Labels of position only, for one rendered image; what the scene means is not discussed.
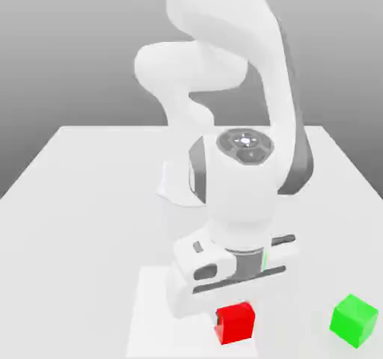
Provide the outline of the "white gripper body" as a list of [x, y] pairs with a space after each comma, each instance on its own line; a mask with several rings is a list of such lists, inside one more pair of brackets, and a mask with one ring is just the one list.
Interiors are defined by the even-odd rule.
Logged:
[[165, 281], [165, 293], [172, 315], [177, 319], [208, 313], [221, 307], [254, 302], [287, 294], [298, 286], [298, 245], [273, 244], [260, 268], [246, 276], [238, 271], [209, 283], [188, 282], [179, 265], [173, 263]]

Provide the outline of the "small red cube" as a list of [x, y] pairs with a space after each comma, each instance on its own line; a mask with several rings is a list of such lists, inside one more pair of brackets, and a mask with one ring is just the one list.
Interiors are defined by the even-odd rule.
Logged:
[[256, 314], [247, 301], [218, 308], [214, 327], [222, 345], [250, 339], [253, 334]]

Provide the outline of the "small green cube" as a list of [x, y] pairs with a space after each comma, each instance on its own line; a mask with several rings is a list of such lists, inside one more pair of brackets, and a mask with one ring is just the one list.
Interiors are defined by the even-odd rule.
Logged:
[[373, 332], [378, 315], [374, 306], [350, 293], [335, 306], [329, 330], [358, 349]]

